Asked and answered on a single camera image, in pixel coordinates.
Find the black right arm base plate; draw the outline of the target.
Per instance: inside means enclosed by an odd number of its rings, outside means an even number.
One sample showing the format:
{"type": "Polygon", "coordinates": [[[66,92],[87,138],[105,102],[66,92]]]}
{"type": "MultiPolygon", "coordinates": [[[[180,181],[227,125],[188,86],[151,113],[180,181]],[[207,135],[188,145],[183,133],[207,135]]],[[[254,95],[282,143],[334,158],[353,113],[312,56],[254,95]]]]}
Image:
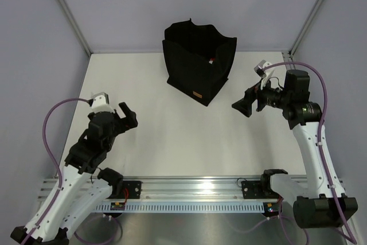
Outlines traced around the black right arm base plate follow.
{"type": "Polygon", "coordinates": [[[279,195],[271,190],[264,190],[260,181],[245,180],[241,182],[243,199],[277,200],[279,195]]]}

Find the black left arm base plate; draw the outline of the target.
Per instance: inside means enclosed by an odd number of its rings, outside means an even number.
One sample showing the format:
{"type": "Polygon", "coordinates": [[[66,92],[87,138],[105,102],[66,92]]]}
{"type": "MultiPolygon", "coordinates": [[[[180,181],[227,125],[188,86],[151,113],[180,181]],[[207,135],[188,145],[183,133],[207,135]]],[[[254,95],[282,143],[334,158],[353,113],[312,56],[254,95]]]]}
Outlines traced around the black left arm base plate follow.
{"type": "Polygon", "coordinates": [[[112,193],[108,199],[140,199],[141,195],[141,181],[123,181],[112,186],[112,193]]]}

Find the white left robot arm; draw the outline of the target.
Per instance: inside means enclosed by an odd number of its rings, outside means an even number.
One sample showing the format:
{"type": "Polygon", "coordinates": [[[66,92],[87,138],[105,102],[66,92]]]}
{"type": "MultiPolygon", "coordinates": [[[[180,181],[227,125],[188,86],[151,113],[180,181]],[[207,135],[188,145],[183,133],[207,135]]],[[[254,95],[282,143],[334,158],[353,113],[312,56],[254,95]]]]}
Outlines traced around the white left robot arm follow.
{"type": "Polygon", "coordinates": [[[58,183],[42,207],[26,225],[12,230],[10,237],[18,244],[69,244],[79,225],[103,200],[128,196],[123,176],[105,168],[86,195],[77,197],[80,188],[106,159],[115,138],[138,126],[136,113],[125,102],[119,103],[122,118],[102,95],[86,102],[92,109],[88,127],[70,148],[64,167],[57,169],[58,183]]]}

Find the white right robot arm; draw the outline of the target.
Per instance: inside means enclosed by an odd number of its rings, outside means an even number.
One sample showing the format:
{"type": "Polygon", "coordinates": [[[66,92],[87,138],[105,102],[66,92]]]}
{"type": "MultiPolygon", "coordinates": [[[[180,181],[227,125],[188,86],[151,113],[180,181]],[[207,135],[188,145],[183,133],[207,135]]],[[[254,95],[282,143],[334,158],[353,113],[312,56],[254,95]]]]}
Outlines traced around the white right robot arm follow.
{"type": "Polygon", "coordinates": [[[300,228],[340,228],[357,211],[354,197],[348,197],[341,185],[327,148],[325,127],[321,124],[322,110],[309,100],[310,77],[306,71],[286,72],[284,86],[272,88],[272,72],[256,69],[261,80],[245,91],[244,97],[232,104],[246,117],[265,106],[278,108],[287,120],[300,152],[307,177],[303,188],[283,169],[268,169],[260,176],[256,191],[265,197],[278,195],[292,205],[300,228]]]}

